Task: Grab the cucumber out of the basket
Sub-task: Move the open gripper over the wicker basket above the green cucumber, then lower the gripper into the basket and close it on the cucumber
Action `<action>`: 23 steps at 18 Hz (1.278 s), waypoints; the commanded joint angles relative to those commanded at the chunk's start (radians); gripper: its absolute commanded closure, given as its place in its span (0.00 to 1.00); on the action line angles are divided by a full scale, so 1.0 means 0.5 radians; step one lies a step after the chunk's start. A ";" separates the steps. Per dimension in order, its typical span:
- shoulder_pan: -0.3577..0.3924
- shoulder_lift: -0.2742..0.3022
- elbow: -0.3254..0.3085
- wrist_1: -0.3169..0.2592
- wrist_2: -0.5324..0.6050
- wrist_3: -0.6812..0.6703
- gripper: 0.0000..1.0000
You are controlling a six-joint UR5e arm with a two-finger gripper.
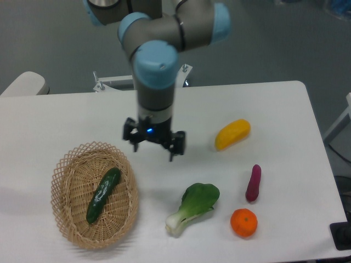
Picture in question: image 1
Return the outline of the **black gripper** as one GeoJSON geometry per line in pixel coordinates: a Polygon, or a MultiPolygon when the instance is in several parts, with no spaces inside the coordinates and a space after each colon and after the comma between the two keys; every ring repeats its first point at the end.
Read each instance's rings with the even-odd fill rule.
{"type": "Polygon", "coordinates": [[[161,123],[152,123],[152,119],[138,117],[138,123],[127,118],[123,126],[123,140],[129,141],[133,145],[133,151],[137,152],[139,143],[149,141],[160,144],[170,152],[169,161],[173,161],[174,156],[183,155],[186,148],[186,132],[171,131],[172,118],[168,118],[161,123]]]}

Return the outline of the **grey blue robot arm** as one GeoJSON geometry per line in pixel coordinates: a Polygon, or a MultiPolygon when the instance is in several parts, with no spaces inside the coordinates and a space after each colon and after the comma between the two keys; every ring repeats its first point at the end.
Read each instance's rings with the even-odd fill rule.
{"type": "Polygon", "coordinates": [[[172,132],[178,54],[225,40],[231,17],[223,3],[175,1],[175,13],[164,15],[161,1],[85,1],[96,25],[118,24],[118,40],[132,68],[138,118],[128,118],[123,139],[138,147],[161,145],[171,156],[183,155],[186,133],[172,132]]]}

